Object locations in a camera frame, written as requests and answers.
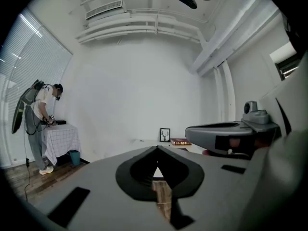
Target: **white sneaker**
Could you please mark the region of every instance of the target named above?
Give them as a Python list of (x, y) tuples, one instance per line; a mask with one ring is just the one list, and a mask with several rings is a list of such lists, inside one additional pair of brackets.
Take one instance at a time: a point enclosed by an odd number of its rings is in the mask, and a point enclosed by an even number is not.
[(39, 170), (41, 175), (49, 174), (51, 172), (53, 172), (53, 166), (47, 167), (45, 170)]

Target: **tablecloth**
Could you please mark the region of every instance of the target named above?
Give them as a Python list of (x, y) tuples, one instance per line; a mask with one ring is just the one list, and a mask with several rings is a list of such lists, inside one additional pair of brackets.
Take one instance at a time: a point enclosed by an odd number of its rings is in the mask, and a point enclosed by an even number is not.
[(53, 165), (57, 163), (57, 157), (68, 151), (81, 150), (78, 130), (76, 127), (65, 124), (46, 128), (42, 134), (43, 142), (46, 144), (45, 155)]

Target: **table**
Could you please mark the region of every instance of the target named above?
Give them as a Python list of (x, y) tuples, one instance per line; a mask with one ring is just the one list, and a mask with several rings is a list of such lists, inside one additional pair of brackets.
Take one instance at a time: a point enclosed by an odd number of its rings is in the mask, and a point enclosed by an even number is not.
[(68, 151), (81, 150), (78, 130), (70, 124), (46, 128), (42, 132), (42, 141), (46, 145), (45, 155), (53, 165), (57, 163), (57, 157)]
[[(191, 153), (197, 153), (197, 154), (202, 154), (202, 151), (205, 149), (197, 146), (197, 145), (173, 145), (170, 142), (159, 142), (159, 141), (153, 141), (153, 140), (135, 140), (132, 149), (136, 150), (139, 148), (144, 148), (144, 147), (149, 147), (149, 146), (155, 146), (155, 145), (161, 145), (164, 147), (172, 147), (172, 148), (186, 148), (189, 152)], [(154, 173), (155, 178), (163, 178), (164, 176), (160, 172), (159, 168)]]

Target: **trash can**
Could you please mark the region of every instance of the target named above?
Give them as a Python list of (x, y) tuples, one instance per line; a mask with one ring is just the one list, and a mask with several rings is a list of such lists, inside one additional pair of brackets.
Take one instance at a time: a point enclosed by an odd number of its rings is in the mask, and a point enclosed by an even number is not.
[(80, 164), (80, 152), (79, 151), (69, 151), (71, 155), (72, 163), (74, 166), (78, 166)]

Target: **small dark-framed window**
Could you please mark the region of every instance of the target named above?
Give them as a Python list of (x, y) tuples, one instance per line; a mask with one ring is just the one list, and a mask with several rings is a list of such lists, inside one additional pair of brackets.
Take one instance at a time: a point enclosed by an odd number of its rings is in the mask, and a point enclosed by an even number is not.
[(275, 64), (280, 75), (281, 80), (284, 80), (289, 77), (297, 68), (300, 63), (301, 58), (298, 54), (295, 54), (288, 59)]

